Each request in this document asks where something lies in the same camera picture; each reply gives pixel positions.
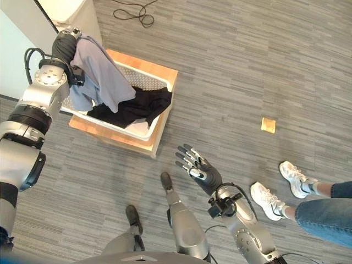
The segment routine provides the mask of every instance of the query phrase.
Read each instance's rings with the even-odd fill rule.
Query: robot finger
[[[199,162],[204,160],[204,158],[199,154],[199,152],[196,151],[193,147],[191,147],[188,144],[184,144],[183,146],[185,147],[185,149],[188,153],[192,153],[192,155],[195,156],[196,160],[198,160]]]
[[[181,162],[179,162],[179,161],[175,161],[175,164],[177,165],[177,166],[179,166],[179,167],[181,167],[182,169],[184,169],[186,172],[187,172],[187,174],[189,175],[189,168],[188,167],[186,167],[185,165],[183,165]]]
[[[183,156],[181,153],[176,152],[175,155],[177,157],[179,157],[181,160],[185,161],[187,163],[188,167],[190,167],[190,168],[194,167],[194,164],[189,159],[187,159],[185,156]]]
[[[197,167],[197,165],[199,164],[199,161],[196,157],[193,156],[193,153],[191,151],[188,151],[187,149],[178,146],[177,149],[179,151],[181,151],[182,153],[186,154],[187,157],[193,162],[193,164]]]

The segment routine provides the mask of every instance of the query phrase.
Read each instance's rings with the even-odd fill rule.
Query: laundry basket
[[[139,69],[133,68],[131,66],[125,65],[123,63],[115,61],[117,68],[121,71],[121,73],[125,76],[127,81],[133,85],[137,86],[143,90],[158,90],[163,87],[167,87],[168,91],[172,92],[172,86],[171,84],[164,79],[161,79],[160,77],[157,77],[155,75],[146,73],[144,71],[141,71]],[[76,111],[71,103],[71,99],[67,97],[61,107],[62,111],[72,113],[80,118],[84,118],[90,122],[93,122],[95,124],[101,125],[103,127],[115,130],[117,132],[120,132],[122,134],[131,136],[136,139],[140,139],[143,141],[148,141],[149,138],[151,137],[154,128],[159,120],[159,116],[156,117],[150,127],[148,127],[147,122],[138,122],[135,121],[132,124],[128,125],[126,128],[120,128],[119,126],[109,124],[107,122],[104,122],[102,120],[96,119],[94,117],[91,117],[87,115],[87,112],[82,112],[82,111]]]

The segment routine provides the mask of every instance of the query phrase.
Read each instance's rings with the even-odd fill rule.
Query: white sneaker
[[[294,166],[289,161],[284,161],[279,165],[279,171],[286,180],[290,182],[291,191],[294,196],[297,198],[305,198],[307,195],[311,194],[310,190],[303,190],[302,183],[307,180],[310,183],[317,182],[317,179],[306,177],[302,174],[301,170],[299,170],[296,166]]]
[[[252,199],[263,208],[268,218],[274,221],[285,218],[281,213],[281,209],[285,203],[279,200],[276,195],[271,194],[269,189],[266,189],[257,181],[252,184],[250,190]]]

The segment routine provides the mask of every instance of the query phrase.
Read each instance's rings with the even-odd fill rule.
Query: denim
[[[308,233],[352,248],[352,181],[334,184],[331,199],[302,202],[297,224]]]
[[[332,185],[331,198],[352,199],[352,181],[346,181],[345,183],[335,183]]]

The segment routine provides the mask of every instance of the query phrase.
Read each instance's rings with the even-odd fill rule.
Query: gray carpet
[[[246,190],[259,180],[292,205],[301,200],[278,173],[282,160],[321,181],[351,180],[351,1],[159,0],[147,7],[155,17],[149,29],[112,17],[121,7],[113,1],[95,0],[95,6],[105,48],[179,71],[157,159],[98,142],[69,128],[70,116],[60,114],[42,149],[47,162],[40,180],[19,196],[16,249],[69,261],[100,254],[127,229],[124,209],[134,204],[146,249],[175,251],[162,171],[170,172],[202,227],[218,224],[206,212],[206,195],[174,165],[176,147],[185,142],[224,180]],[[5,120],[15,103],[0,104]],[[262,116],[277,121],[274,135],[260,130]],[[350,249],[289,220],[272,222],[255,208],[281,252],[352,263]],[[219,264],[245,263],[225,229],[209,231],[208,240]]]

